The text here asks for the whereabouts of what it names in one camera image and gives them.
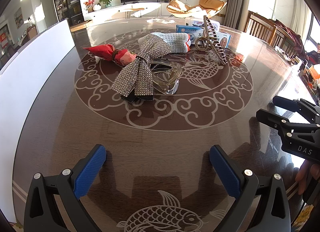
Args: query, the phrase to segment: red wall calendar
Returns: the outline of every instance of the red wall calendar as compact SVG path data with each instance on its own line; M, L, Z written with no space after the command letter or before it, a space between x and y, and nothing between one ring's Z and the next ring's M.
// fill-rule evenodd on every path
M1 43L2 48L5 48L8 45L8 40L7 40L5 33L2 33L0 35L0 43Z

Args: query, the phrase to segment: black cable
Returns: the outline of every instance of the black cable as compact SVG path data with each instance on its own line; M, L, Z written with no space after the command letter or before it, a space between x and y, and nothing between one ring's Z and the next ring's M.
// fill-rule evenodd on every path
M301 213L301 211L302 211L302 209L303 209L303 207L305 206L305 202L303 202L303 204L302 204L302 207L301 207L301 209L299 210L299 213L298 213L298 215L296 215L296 217L294 218L294 220L291 222L291 226L293 225L293 223L296 221L296 219L298 218L298 216L300 215L300 213Z

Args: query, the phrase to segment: metal screw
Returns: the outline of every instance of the metal screw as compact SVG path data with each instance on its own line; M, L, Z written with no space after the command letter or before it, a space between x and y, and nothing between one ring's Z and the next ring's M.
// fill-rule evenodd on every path
M247 176L251 176L251 175L252 175L252 171L249 170L249 169L244 170L244 173L245 173Z
M281 179L280 174L274 174L274 177L275 177L276 179Z
M70 169L64 169L63 171L62 171L62 174L63 175L69 175L70 174Z
M36 173L36 174L33 176L33 178L35 178L35 179L39 179L39 178L40 178L40 176L41 176L41 174Z

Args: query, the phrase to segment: sparkly bow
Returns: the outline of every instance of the sparkly bow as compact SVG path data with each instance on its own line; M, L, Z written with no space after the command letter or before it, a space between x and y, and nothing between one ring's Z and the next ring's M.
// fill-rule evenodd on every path
M114 80L111 89L124 96L134 95L141 99L153 100L152 73L148 61L172 53L172 48L162 38L149 34L141 44L135 60L124 67Z

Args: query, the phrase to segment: wooden table surface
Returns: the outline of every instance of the wooden table surface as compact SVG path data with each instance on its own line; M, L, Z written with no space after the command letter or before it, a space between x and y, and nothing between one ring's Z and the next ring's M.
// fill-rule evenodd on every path
M183 25L184 20L126 19L73 33L76 47L44 84L20 136L13 200L21 223L33 175L56 175L72 168L95 144L105 146L107 160L81 201L102 231L129 231L122 221L128 224L142 210L163 205L163 195L171 194L180 208L196 217L185 231L212 232L234 200L209 162L208 151L214 144L256 175L279 173L286 189L294 183L303 160L282 152L276 130L260 124L255 113L263 108L294 117L275 109L272 97L312 99L267 43L221 27L220 31L232 35L229 49L244 55L242 64L237 64L231 51L226 51L225 67L212 54L168 55L167 59L184 66L177 93L156 91L153 102L134 105L109 89L121 68L113 62L97 62L82 49L112 43L137 52L138 38L154 31L174 32L176 24ZM301 197L294 195L289 204L294 217ZM74 231L70 220L66 223Z

